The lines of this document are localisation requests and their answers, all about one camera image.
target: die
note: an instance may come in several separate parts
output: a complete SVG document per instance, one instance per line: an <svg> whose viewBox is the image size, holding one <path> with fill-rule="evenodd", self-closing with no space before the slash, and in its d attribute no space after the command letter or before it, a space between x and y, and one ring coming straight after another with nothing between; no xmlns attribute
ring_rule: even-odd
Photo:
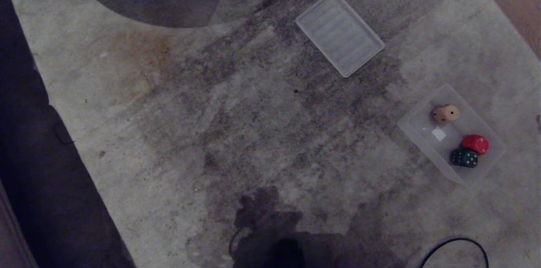
<svg viewBox="0 0 541 268"><path fill-rule="evenodd" d="M462 139L462 147L472 150L477 155L483 155L490 149L490 143L487 138L481 135L469 135Z"/></svg>
<svg viewBox="0 0 541 268"><path fill-rule="evenodd" d="M446 106L440 106L432 111L432 116L435 121L439 123L452 123L460 116L460 111L456 106L447 104Z"/></svg>
<svg viewBox="0 0 541 268"><path fill-rule="evenodd" d="M456 149L451 153L451 162L457 166L475 168L479 162L479 157L472 150Z"/></svg>

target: black cable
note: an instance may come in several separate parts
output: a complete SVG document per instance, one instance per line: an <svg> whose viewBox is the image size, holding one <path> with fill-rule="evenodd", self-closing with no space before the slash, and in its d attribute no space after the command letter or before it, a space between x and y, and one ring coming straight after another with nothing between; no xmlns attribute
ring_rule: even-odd
<svg viewBox="0 0 541 268"><path fill-rule="evenodd" d="M443 247L444 245L447 245L448 243L452 243L454 241L469 241L470 243L474 243L477 247L479 247L479 249L481 249L481 252L483 253L483 258L485 258L485 265L486 265L486 268L489 268L489 257L487 256L486 254L486 251L485 249L483 249L483 247L477 243L476 241L474 241L473 239L469 239L469 238L464 238L464 237L460 237L460 238L454 238L454 239L450 239L448 241L445 241L443 243L440 243L437 247L435 247L434 249L432 249L429 254L426 255L425 259L423 260L423 263L421 264L421 266L419 268L423 268L426 264L426 262L429 260L429 258L436 252L438 251L438 249L440 249L441 247Z"/></svg>

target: clear plastic container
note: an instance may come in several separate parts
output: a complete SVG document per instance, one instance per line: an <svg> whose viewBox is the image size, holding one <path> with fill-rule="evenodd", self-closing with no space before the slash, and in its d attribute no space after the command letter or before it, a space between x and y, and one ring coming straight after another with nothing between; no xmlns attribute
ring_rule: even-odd
<svg viewBox="0 0 541 268"><path fill-rule="evenodd" d="M385 47L346 0L319 0L296 23L344 78Z"/></svg>
<svg viewBox="0 0 541 268"><path fill-rule="evenodd" d="M453 123L438 123L432 117L437 106L452 104L460 111ZM487 125L466 101L450 86L444 85L421 100L402 119L398 127L417 145L447 178L465 186L472 186L503 156L506 146L502 139ZM479 156L475 168L450 163L452 150L460 147L462 138L477 134L490 142L490 150Z"/></svg>

